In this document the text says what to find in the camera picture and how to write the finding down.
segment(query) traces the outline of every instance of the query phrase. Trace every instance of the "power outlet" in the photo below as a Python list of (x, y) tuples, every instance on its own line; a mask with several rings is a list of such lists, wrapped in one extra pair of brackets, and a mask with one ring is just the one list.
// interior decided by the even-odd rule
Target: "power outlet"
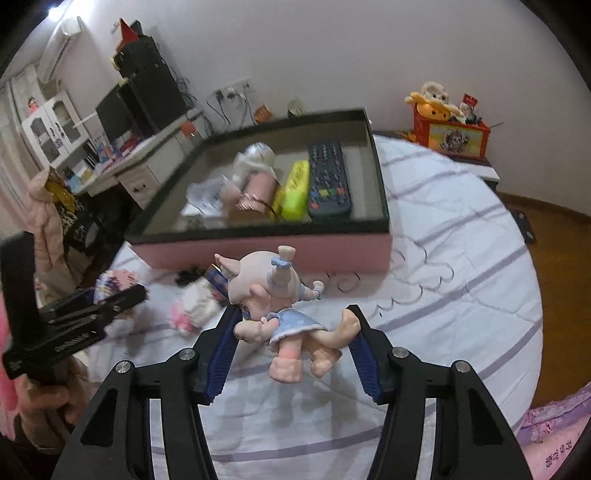
[(225, 99), (233, 99), (236, 95), (240, 95), (244, 93), (248, 95), (249, 93), (254, 92), (254, 88), (252, 87), (252, 79), (244, 79), (244, 80), (237, 80), (229, 85), (226, 85), (224, 88), (220, 88), (218, 90), (222, 94), (222, 97)]

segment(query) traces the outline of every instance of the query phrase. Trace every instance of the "red box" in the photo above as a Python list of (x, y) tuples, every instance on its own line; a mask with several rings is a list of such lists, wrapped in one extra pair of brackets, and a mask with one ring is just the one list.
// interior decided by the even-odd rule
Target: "red box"
[(413, 105), (414, 134), (417, 142), (445, 155), (486, 160), (486, 143), (491, 129), (483, 122), (464, 125), (460, 122), (428, 120)]

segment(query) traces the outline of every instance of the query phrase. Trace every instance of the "blue gripper pad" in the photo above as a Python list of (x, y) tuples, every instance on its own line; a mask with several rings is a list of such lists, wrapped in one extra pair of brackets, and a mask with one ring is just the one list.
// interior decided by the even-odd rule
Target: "blue gripper pad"
[(378, 363), (369, 347), (367, 339), (359, 332), (349, 344), (353, 363), (361, 380), (363, 391), (377, 404), (382, 403), (384, 391), (379, 384)]
[(199, 355), (199, 360), (192, 389), (193, 398), (197, 403), (209, 405), (222, 393), (238, 347), (234, 327), (241, 320), (240, 308), (229, 306), (217, 326), (205, 330), (197, 339), (194, 349)]
[(392, 345), (381, 330), (373, 329), (357, 305), (349, 305), (361, 323), (361, 330), (349, 345), (363, 391), (378, 405), (388, 403), (396, 391), (398, 379), (394, 375), (389, 353)]

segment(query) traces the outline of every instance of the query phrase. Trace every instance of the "wooden floor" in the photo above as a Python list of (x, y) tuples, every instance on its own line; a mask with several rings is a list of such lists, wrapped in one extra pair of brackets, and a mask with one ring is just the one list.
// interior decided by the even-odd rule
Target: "wooden floor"
[(591, 381), (591, 220), (500, 195), (522, 210), (544, 311), (542, 371), (533, 406), (560, 400)]

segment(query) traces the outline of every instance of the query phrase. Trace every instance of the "pig ear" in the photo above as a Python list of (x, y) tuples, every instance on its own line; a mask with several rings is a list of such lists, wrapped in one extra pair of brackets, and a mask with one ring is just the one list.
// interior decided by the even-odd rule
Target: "pig ear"
[(215, 254), (216, 264), (222, 271), (222, 275), (228, 280), (237, 277), (240, 273), (240, 262), (233, 258), (225, 258), (220, 254)]

